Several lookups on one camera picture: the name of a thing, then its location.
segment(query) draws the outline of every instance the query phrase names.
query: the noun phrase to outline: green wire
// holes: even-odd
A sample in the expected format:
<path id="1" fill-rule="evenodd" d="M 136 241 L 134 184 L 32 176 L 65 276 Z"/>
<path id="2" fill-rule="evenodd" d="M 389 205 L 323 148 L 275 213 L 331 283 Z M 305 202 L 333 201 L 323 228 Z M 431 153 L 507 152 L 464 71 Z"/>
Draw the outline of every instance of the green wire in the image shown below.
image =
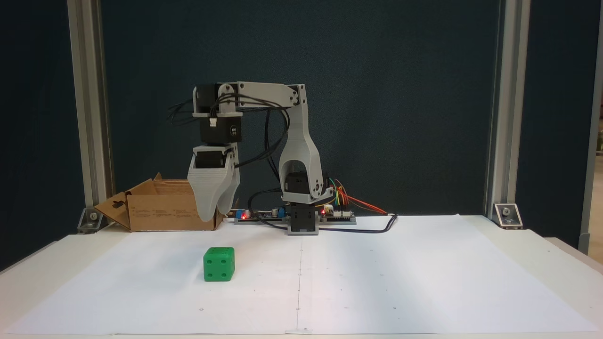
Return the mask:
<path id="1" fill-rule="evenodd" d="M 335 188 L 335 204 L 339 205 L 339 194 L 337 194 L 337 185 L 335 184 L 333 179 L 329 178 L 329 180 L 331 181 L 331 183 L 333 183 L 333 188 Z"/>

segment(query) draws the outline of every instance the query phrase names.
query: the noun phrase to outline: gray bracket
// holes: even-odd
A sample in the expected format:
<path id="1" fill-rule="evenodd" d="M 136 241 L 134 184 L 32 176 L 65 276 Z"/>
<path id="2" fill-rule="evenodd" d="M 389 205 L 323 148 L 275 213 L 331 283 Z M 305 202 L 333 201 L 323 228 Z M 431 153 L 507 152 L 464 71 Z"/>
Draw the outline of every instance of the gray bracket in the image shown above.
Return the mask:
<path id="1" fill-rule="evenodd" d="M 100 231 L 109 224 L 109 219 L 95 208 L 84 208 L 81 212 L 77 232 L 92 234 Z"/>
<path id="2" fill-rule="evenodd" d="M 267 218 L 263 218 L 263 220 L 271 223 L 271 224 L 275 224 L 275 225 L 286 225 L 289 222 L 289 217 L 285 217 L 285 218 L 271 218 L 271 219 L 267 219 Z M 263 222 L 252 219 L 245 219 L 245 220 L 240 220 L 235 218 L 234 220 L 235 224 L 241 224 L 241 225 L 264 225 Z"/>
<path id="3" fill-rule="evenodd" d="M 523 229 L 522 217 L 519 215 L 519 209 L 516 204 L 494 204 L 493 215 L 496 216 L 494 222 L 501 229 Z"/>
<path id="4" fill-rule="evenodd" d="M 318 216 L 318 212 L 314 212 L 314 226 L 315 230 L 313 231 L 298 231 L 293 232 L 291 230 L 291 222 L 287 223 L 287 235 L 318 235 L 318 229 L 320 228 L 320 217 Z"/>

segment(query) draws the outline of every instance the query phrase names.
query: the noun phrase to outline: white paper sheet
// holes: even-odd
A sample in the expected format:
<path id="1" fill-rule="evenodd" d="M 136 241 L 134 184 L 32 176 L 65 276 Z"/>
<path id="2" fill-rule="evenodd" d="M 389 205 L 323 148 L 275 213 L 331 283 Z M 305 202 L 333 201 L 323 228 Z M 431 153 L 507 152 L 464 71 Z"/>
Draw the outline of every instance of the white paper sheet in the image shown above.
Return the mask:
<path id="1" fill-rule="evenodd" d="M 358 218 L 358 227 L 383 228 L 386 222 L 386 217 Z M 230 282 L 203 281 L 202 257 L 212 246 L 235 248 Z M 377 235 L 286 236 L 233 224 L 214 232 L 133 233 L 6 330 L 48 335 L 572 331 L 596 327 L 458 216 L 401 217 L 391 231 Z"/>
<path id="2" fill-rule="evenodd" d="M 295 328 L 301 240 L 232 224 L 132 233 L 7 333 L 282 334 Z M 203 255 L 219 246 L 235 248 L 234 276 L 205 282 Z"/>
<path id="3" fill-rule="evenodd" d="M 376 229 L 388 217 L 357 220 Z M 428 220 L 304 238 L 298 326 L 313 334 L 597 331 L 460 216 Z"/>

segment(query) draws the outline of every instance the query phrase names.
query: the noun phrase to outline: green die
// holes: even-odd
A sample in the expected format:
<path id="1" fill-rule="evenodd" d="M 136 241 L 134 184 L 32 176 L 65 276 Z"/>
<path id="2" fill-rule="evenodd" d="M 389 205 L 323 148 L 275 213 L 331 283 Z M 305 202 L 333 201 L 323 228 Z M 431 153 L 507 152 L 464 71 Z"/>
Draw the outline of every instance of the green die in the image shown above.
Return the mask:
<path id="1" fill-rule="evenodd" d="M 235 272 L 235 249 L 210 247 L 203 255 L 205 281 L 229 281 Z"/>

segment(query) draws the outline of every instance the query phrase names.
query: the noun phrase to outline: cardboard flap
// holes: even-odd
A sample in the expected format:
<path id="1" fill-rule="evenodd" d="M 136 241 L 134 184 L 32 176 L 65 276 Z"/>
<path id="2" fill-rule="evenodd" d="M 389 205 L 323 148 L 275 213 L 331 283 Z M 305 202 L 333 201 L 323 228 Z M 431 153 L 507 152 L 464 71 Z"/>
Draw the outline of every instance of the cardboard flap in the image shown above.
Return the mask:
<path id="1" fill-rule="evenodd" d="M 214 218 L 215 222 L 213 224 L 213 229 L 217 229 L 218 226 L 220 226 L 220 224 L 222 223 L 222 221 L 224 221 L 225 217 L 226 216 L 224 214 L 220 213 L 218 211 L 218 209 L 216 209 L 216 214 L 215 214 L 215 218 Z"/>
<path id="2" fill-rule="evenodd" d="M 195 194 L 188 180 L 155 180 L 157 194 L 191 195 Z"/>
<path id="3" fill-rule="evenodd" d="M 201 221 L 191 195 L 129 195 L 130 229 L 213 230 L 215 218 Z"/>
<path id="4" fill-rule="evenodd" d="M 125 192 L 126 195 L 156 195 L 155 185 L 151 179 L 147 179 L 140 184 L 130 188 Z"/>
<path id="5" fill-rule="evenodd" d="M 125 202 L 125 193 L 120 192 L 96 205 L 95 208 L 118 224 L 129 229 L 130 220 L 128 219 L 128 209 Z"/>

